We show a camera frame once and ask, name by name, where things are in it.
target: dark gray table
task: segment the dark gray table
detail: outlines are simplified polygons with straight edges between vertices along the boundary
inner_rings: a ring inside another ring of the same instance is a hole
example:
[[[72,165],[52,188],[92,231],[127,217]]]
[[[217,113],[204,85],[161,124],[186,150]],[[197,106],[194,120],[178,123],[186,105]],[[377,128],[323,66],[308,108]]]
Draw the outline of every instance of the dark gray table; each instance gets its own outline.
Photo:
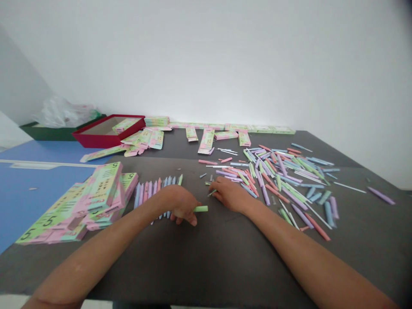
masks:
[[[333,184],[330,190],[338,201],[341,219],[337,222],[338,229],[325,228],[332,241],[325,242],[314,230],[305,233],[406,308],[412,286],[410,197],[307,132],[298,131],[294,136],[250,136],[252,146],[261,143],[285,148],[291,142],[304,145],[314,151],[315,157],[341,167],[336,174],[340,182],[362,189],[367,185],[365,177],[369,177],[373,187],[396,201],[396,205],[390,206],[372,194]],[[237,139],[217,141],[214,146],[240,149]],[[111,162],[121,161],[124,172],[138,172],[140,181],[183,173],[183,186],[207,204],[209,211],[198,214],[195,228],[188,224],[178,227],[167,220],[147,227],[88,297],[187,306],[316,308],[260,231],[247,218],[206,197],[204,179],[198,176],[207,172],[208,178],[212,169],[197,163],[203,157],[197,154],[197,149],[197,143],[187,143],[184,130],[174,130],[166,132],[161,151],[148,150],[139,158],[111,159]],[[207,158],[217,160],[227,156],[216,151]],[[133,208],[133,200],[126,213]],[[276,211],[279,206],[277,202],[270,208]],[[321,207],[317,204],[313,207],[323,215]],[[85,240],[96,233],[89,232]],[[12,245],[0,256],[0,291],[33,293],[81,244]]]

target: floor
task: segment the floor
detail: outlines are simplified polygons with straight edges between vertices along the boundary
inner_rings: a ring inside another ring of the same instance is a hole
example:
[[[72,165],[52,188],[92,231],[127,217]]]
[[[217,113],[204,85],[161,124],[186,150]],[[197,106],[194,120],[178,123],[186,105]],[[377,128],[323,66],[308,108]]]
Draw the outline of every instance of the floor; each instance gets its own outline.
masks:
[[[20,309],[29,297],[24,295],[0,295],[0,308]],[[172,309],[211,309],[203,307],[171,306]],[[82,309],[112,309],[112,302],[85,300]]]

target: white wall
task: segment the white wall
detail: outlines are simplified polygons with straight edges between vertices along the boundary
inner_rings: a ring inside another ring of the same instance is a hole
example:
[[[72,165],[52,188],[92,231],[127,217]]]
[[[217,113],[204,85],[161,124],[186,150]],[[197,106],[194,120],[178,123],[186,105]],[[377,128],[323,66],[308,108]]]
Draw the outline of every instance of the white wall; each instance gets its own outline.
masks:
[[[12,148],[31,140],[26,132],[0,111],[0,152],[3,148]]]
[[[72,103],[289,125],[401,188],[412,188],[410,17],[398,0],[0,2],[12,39]]]
[[[0,111],[18,125],[27,124],[33,121],[31,115],[41,110],[43,100],[51,93],[0,25]]]

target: cardboard box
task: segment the cardboard box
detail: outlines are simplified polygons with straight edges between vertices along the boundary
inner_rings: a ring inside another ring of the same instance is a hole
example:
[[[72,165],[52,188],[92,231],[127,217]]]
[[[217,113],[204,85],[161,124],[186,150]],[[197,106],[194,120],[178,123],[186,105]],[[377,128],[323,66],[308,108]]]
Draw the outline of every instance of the cardboard box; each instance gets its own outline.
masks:
[[[100,119],[105,118],[106,115],[101,115],[100,117],[97,117],[93,120],[90,120],[89,122],[86,122],[85,124],[82,124],[81,126],[78,126],[76,128],[48,128],[48,127],[39,127],[38,122],[31,122],[29,124],[24,124],[20,126],[20,129],[22,129],[24,132],[26,132],[28,135],[30,135],[34,140],[48,140],[48,141],[76,141],[74,136],[72,135],[73,132],[76,132],[77,130],[88,126],[95,121],[98,121]]]
[[[113,127],[126,118],[140,118],[138,122],[132,125],[124,132],[117,134]],[[144,116],[142,115],[119,115],[114,114],[100,119],[86,127],[83,127],[73,136],[85,148],[110,148],[121,144],[121,140],[142,130],[145,126]]]

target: red box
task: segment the red box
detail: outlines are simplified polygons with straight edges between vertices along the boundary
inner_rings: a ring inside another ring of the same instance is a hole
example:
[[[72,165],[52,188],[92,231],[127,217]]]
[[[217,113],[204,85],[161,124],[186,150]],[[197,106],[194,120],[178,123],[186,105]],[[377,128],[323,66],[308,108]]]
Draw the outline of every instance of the red box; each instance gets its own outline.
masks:
[[[117,134],[113,127],[126,118],[141,118],[124,132]],[[72,135],[85,148],[110,148],[121,144],[121,140],[135,134],[146,126],[145,116],[110,115],[73,132]]]

